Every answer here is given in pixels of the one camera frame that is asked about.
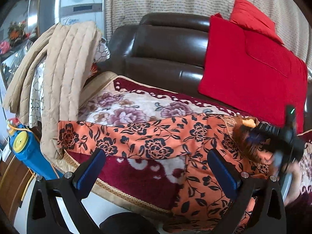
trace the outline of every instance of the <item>brown leather sofa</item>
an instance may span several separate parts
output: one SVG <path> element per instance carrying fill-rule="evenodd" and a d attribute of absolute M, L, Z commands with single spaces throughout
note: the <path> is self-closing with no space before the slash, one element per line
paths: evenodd
<path fill-rule="evenodd" d="M 150 86 L 211 100 L 197 91 L 203 76 L 209 25 L 209 17 L 205 16 L 147 14 L 139 25 L 116 29 L 108 43 L 110 59 L 98 65 L 101 71 L 113 71 Z M 227 76 L 230 75 L 224 71 L 224 77 Z M 308 86 L 304 129 L 312 129 L 312 84 Z"/>

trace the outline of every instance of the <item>white tile floor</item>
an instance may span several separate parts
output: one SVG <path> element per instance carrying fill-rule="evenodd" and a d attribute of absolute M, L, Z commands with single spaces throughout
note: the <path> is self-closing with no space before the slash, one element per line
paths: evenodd
<path fill-rule="evenodd" d="M 33 187 L 35 185 L 35 180 L 30 183 L 30 186 L 26 192 L 22 207 L 18 209 L 14 221 L 14 227 L 20 234 L 27 234 L 27 215 L 28 215 L 28 207 L 30 202 L 30 197 L 32 194 Z M 64 217 L 64 220 L 68 226 L 68 229 L 73 234 L 79 234 L 77 231 L 73 221 L 71 220 L 67 209 L 64 205 L 64 202 L 61 198 L 57 198 L 57 202 L 60 207 L 60 211 Z M 100 196 L 90 193 L 90 195 L 82 200 L 83 205 L 85 206 L 86 210 L 88 211 L 89 215 L 92 217 L 94 222 L 99 226 L 99 224 L 104 221 L 107 217 L 117 214 L 120 212 L 128 212 L 128 210 L 121 208 Z M 167 232 L 163 231 L 161 227 L 159 227 L 158 231 L 160 234 L 166 234 Z M 183 234 L 193 234 L 194 232 L 184 231 Z"/>

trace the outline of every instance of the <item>red blanket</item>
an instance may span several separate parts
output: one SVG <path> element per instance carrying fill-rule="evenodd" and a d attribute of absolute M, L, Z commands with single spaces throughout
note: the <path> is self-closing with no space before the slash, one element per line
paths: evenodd
<path fill-rule="evenodd" d="M 307 67 L 284 46 L 212 16 L 199 92 L 277 126 L 285 106 L 295 106 L 303 131 Z"/>

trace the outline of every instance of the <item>red pillow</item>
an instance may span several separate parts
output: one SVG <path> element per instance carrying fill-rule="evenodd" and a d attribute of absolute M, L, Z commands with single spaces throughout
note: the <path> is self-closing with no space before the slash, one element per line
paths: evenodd
<path fill-rule="evenodd" d="M 275 33 L 275 23 L 247 0 L 235 0 L 230 22 L 241 28 L 264 34 L 277 43 L 284 45 L 283 41 Z"/>

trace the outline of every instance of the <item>silver bolt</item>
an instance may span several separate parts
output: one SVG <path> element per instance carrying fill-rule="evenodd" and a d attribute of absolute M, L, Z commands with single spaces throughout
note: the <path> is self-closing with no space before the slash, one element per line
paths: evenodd
<path fill-rule="evenodd" d="M 241 176 L 243 178 L 248 178 L 249 177 L 249 174 L 247 172 L 241 172 Z"/>
<path fill-rule="evenodd" d="M 43 179 L 43 176 L 41 176 L 41 175 L 38 175 L 38 176 L 36 177 L 36 181 L 38 181 L 38 182 L 42 181 L 42 179 Z"/>
<path fill-rule="evenodd" d="M 65 178 L 71 178 L 73 176 L 73 173 L 72 172 L 66 172 L 65 174 L 64 174 L 64 177 Z"/>
<path fill-rule="evenodd" d="M 270 180 L 272 180 L 273 182 L 277 181 L 277 178 L 275 176 L 270 176 Z"/>

